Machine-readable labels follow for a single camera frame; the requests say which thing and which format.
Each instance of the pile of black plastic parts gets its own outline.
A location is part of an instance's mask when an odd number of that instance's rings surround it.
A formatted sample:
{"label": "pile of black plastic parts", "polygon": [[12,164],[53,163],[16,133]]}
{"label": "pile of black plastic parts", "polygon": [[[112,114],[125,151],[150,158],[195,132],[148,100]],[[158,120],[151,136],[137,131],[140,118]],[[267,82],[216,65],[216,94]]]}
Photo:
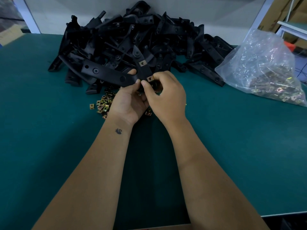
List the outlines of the pile of black plastic parts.
{"label": "pile of black plastic parts", "polygon": [[[202,74],[220,86],[223,79],[214,71],[233,50],[218,36],[204,34],[204,25],[194,26],[189,19],[148,14],[150,6],[137,2],[124,16],[97,18],[82,27],[72,15],[67,23],[58,56],[48,71],[56,71],[63,62],[69,68],[65,82],[79,86],[81,79],[89,84],[87,94],[99,93],[102,86],[117,88],[147,80],[156,87],[152,76],[159,71],[190,70]],[[186,63],[176,61],[185,55]],[[136,75],[127,74],[136,69]]]}

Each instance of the forearm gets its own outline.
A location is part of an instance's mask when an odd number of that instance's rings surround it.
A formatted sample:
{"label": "forearm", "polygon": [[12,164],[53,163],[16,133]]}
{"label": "forearm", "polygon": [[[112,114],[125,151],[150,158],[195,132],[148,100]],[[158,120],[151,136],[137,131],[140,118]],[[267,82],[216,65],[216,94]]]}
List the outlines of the forearm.
{"label": "forearm", "polygon": [[167,129],[193,229],[268,229],[187,120]]}
{"label": "forearm", "polygon": [[124,121],[105,121],[33,229],[113,228],[131,130]]}

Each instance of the person's right hand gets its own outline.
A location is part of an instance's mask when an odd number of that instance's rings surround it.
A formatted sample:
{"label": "person's right hand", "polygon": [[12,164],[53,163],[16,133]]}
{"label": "person's right hand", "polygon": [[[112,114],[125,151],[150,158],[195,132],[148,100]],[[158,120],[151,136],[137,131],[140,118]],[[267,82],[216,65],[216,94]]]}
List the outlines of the person's right hand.
{"label": "person's right hand", "polygon": [[157,95],[151,85],[141,81],[144,91],[155,115],[160,119],[165,127],[173,123],[180,123],[186,120],[185,117],[185,90],[176,79],[174,74],[169,71],[158,72],[154,75],[155,80],[161,82],[163,91]]}

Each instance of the green tabletop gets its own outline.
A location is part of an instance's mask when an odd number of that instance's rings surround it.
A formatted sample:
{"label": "green tabletop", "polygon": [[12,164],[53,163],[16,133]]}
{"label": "green tabletop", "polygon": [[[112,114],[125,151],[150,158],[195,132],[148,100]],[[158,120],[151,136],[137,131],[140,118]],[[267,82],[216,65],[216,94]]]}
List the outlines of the green tabletop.
{"label": "green tabletop", "polygon": [[[26,34],[0,49],[0,229],[31,229],[104,122],[89,109],[101,94],[65,84],[66,67],[47,71],[61,37]],[[257,211],[307,211],[307,108],[172,72],[199,138]],[[170,137],[156,116],[143,116],[132,131],[114,228],[184,223]]]}

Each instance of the round hole in bracket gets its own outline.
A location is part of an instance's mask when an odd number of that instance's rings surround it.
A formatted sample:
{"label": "round hole in bracket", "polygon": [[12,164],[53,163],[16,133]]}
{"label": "round hole in bracket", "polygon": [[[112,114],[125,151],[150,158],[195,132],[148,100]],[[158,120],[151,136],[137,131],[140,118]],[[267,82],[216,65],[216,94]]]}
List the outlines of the round hole in bracket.
{"label": "round hole in bracket", "polygon": [[119,78],[120,82],[124,82],[126,80],[126,78],[124,76]]}

